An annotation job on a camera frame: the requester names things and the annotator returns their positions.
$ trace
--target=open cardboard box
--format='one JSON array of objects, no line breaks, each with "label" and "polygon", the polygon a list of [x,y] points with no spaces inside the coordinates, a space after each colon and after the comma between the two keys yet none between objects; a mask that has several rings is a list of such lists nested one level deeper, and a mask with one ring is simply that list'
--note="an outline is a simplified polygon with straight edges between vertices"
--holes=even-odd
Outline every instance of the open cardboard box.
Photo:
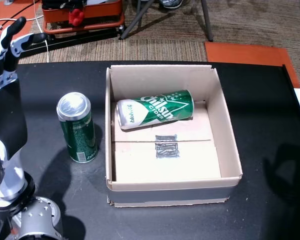
[{"label": "open cardboard box", "polygon": [[[185,89],[194,100],[191,119],[120,129],[117,101]],[[243,174],[225,97],[211,65],[108,68],[105,151],[108,202],[115,207],[224,202]],[[172,154],[162,157],[161,151]]]}]

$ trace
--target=black table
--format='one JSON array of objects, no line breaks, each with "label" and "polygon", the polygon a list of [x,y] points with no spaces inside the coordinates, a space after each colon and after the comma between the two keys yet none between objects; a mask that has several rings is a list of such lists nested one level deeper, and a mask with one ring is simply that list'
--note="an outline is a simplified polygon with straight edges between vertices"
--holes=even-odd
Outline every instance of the black table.
[{"label": "black table", "polygon": [[[173,62],[19,66],[28,128],[21,161],[37,183],[37,194],[61,208],[64,235],[70,240],[299,240],[300,107],[283,67],[212,64],[229,108],[243,170],[226,203],[149,208],[114,208],[107,203],[106,68],[146,63]],[[59,98],[73,91],[90,99],[96,126],[99,152],[86,164],[69,158],[56,114]]]}]

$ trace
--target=standing can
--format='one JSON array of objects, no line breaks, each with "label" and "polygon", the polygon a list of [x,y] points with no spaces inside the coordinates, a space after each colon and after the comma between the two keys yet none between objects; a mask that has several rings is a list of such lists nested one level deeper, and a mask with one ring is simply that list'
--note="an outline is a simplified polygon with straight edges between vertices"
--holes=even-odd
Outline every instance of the standing can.
[{"label": "standing can", "polygon": [[92,161],[98,152],[91,103],[80,92],[64,95],[56,106],[70,157],[78,163]]},{"label": "standing can", "polygon": [[194,100],[188,90],[142,96],[117,102],[116,114],[123,130],[187,119],[194,114]]}]

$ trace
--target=can top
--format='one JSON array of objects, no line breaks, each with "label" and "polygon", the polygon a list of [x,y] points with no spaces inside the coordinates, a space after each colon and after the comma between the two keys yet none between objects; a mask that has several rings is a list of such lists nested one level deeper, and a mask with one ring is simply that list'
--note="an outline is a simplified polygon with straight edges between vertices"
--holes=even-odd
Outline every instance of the can top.
[{"label": "can top", "polygon": [[89,99],[80,92],[69,92],[64,95],[56,106],[61,121],[76,121],[84,118],[91,109]]}]

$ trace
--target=shoe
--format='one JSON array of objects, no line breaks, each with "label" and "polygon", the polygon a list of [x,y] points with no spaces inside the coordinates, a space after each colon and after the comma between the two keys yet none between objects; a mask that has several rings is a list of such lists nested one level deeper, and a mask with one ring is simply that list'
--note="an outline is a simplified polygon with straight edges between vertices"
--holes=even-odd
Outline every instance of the shoe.
[{"label": "shoe", "polygon": [[181,6],[183,0],[159,0],[166,9],[177,9]]}]

